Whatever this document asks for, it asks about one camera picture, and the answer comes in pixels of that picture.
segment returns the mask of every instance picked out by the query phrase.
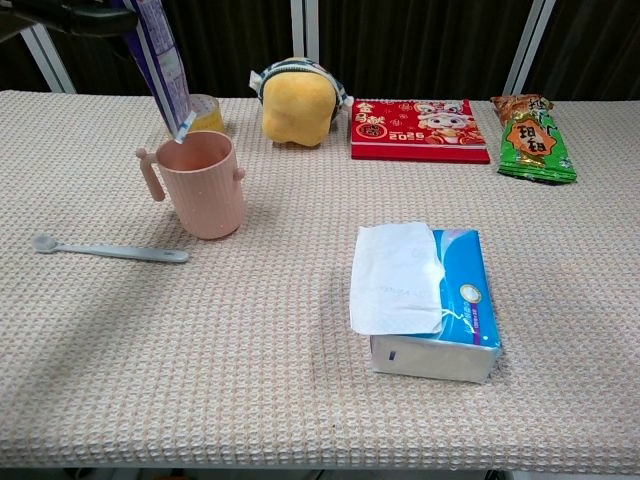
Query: yellow cup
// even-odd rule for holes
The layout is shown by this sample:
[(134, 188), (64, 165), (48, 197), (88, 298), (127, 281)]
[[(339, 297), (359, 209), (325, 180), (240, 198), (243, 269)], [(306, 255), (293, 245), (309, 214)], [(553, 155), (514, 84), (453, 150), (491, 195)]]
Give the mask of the yellow cup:
[(214, 130), (225, 133), (218, 99), (210, 95), (195, 94), (189, 95), (189, 100), (191, 101), (191, 109), (196, 112), (196, 119), (191, 124), (189, 131)]

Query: white tissue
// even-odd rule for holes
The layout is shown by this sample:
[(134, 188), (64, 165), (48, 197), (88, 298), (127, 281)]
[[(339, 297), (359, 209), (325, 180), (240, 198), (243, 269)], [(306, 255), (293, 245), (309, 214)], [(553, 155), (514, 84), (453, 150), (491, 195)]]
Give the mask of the white tissue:
[(424, 223), (361, 227), (351, 273), (351, 328), (363, 335), (439, 332), (443, 277), (433, 232)]

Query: cup rim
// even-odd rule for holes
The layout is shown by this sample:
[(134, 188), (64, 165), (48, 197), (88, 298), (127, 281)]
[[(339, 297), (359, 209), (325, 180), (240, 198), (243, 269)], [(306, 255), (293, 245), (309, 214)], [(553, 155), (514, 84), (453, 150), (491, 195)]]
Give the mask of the cup rim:
[(196, 130), (196, 131), (193, 131), (193, 132), (187, 132), (187, 135), (185, 135), (185, 138), (187, 136), (189, 136), (189, 135), (193, 135), (193, 134), (197, 134), (197, 133), (213, 133), (213, 134), (216, 134), (216, 135), (218, 135), (220, 137), (223, 137), (224, 139), (226, 139), (229, 142), (229, 145), (231, 145), (231, 150), (229, 150), (229, 153), (222, 160), (219, 160), (218, 162), (214, 163), (213, 165), (209, 165), (208, 167), (198, 168), (197, 170), (175, 170), (173, 168), (169, 168), (169, 167), (165, 166), (164, 164), (162, 164), (160, 162), (160, 160), (159, 160), (159, 157), (158, 157), (160, 152), (162, 151), (162, 149), (165, 148), (165, 146), (169, 145), (171, 142), (175, 142), (175, 140), (172, 138), (172, 139), (167, 140), (166, 142), (164, 142), (156, 150), (155, 156), (156, 156), (156, 163), (158, 164), (158, 166), (162, 167), (163, 169), (167, 170), (168, 172), (172, 172), (172, 173), (181, 173), (181, 174), (199, 173), (199, 172), (203, 172), (204, 170), (209, 170), (210, 168), (215, 168), (218, 165), (223, 164), (224, 162), (226, 162), (229, 159), (229, 157), (231, 157), (231, 155), (235, 151), (235, 147), (233, 145), (233, 141), (231, 140), (231, 137), (229, 137), (225, 133), (218, 132), (216, 130)]

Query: black curtain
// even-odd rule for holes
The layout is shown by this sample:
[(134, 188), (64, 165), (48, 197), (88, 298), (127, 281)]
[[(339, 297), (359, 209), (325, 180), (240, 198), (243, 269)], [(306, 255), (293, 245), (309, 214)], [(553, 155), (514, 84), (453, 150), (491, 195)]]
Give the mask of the black curtain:
[(49, 91), (47, 82), (19, 34), (0, 43), (0, 90)]
[(551, 100), (640, 100), (640, 2), (557, 0), (524, 90)]
[(78, 93), (151, 95), (121, 37), (74, 37), (51, 29), (49, 35)]
[[(292, 55), (289, 0), (164, 0), (189, 91), (249, 97), (249, 72)], [(124, 41), (50, 32), (78, 93), (149, 95)]]
[(369, 98), (501, 94), (531, 0), (319, 0), (321, 63)]

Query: cup handle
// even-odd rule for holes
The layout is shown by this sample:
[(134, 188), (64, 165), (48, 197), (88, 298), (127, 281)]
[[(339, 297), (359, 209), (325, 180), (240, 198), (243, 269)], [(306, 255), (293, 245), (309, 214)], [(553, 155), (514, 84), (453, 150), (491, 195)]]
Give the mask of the cup handle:
[(140, 159), (140, 170), (142, 170), (142, 175), (144, 175), (151, 196), (156, 202), (161, 202), (164, 200), (164, 190), (151, 166), (156, 163), (156, 156), (153, 153), (147, 153), (144, 148), (139, 148), (136, 150), (136, 157)]

